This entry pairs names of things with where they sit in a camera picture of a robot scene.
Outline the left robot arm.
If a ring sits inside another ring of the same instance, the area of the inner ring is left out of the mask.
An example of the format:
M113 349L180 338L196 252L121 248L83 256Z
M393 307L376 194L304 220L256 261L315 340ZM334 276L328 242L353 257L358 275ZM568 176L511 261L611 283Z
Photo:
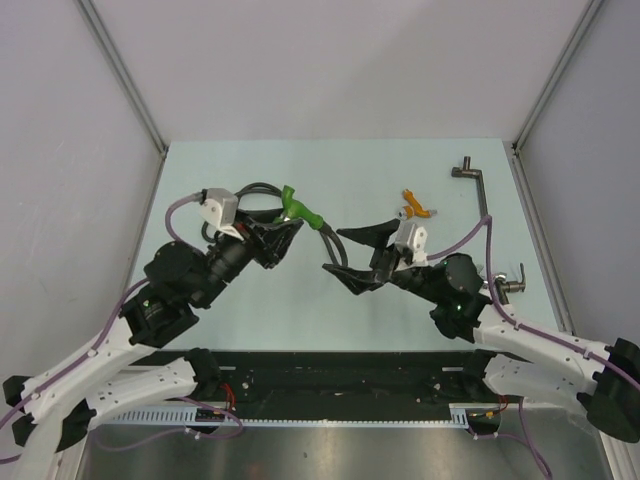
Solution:
M130 380L124 367L165 347L193 327L251 262L280 263L301 229L300 219L281 221L274 210L240 211L216 245L203 252L174 240L156 251L136 283L115 307L105 328L78 352L35 377L14 375L2 388L11 410L2 420L16 445L25 447L54 414L54 449L63 451L101 423L153 401L207 400L221 387L212 353L195 348L169 364Z

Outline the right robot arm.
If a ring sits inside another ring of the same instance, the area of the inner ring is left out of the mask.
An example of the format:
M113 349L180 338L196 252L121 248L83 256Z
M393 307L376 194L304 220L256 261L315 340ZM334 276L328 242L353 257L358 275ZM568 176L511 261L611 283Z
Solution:
M475 365L461 376L469 399L484 401L495 393L553 404L614 439L637 443L638 345L624 338L585 339L518 315L501 302L496 278L481 275L460 250L481 229L492 229L491 216L438 253L427 252L426 229L411 221L341 229L339 235L372 248L369 267L323 268L354 295L393 285L432 304L429 316L441 335L477 348Z

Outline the green water faucet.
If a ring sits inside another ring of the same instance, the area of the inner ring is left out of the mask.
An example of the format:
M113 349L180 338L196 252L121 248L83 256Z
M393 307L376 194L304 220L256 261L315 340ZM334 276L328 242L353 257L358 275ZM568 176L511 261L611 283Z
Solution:
M325 222L321 215L314 213L303 202L294 197L295 189L285 185L281 193L282 213L276 218L276 223L283 223L301 219L313 230L320 231Z

